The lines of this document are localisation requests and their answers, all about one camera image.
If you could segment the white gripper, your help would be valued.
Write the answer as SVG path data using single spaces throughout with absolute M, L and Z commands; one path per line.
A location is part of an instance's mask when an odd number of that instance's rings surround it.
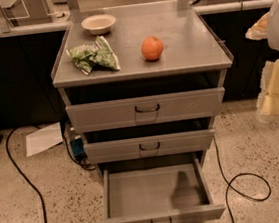
M 245 33 L 247 39 L 259 41 L 268 36 L 269 13 L 264 14 Z M 261 92 L 258 94 L 257 119 L 261 123 L 273 122 L 279 116 L 279 59 L 266 62 L 261 74 Z

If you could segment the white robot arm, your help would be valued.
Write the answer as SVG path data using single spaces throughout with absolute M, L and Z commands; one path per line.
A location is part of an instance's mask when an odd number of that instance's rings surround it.
M 266 39 L 269 47 L 279 52 L 279 0 L 246 32 L 246 38 Z M 266 62 L 261 74 L 261 91 L 258 94 L 257 118 L 269 123 L 279 116 L 279 59 Z

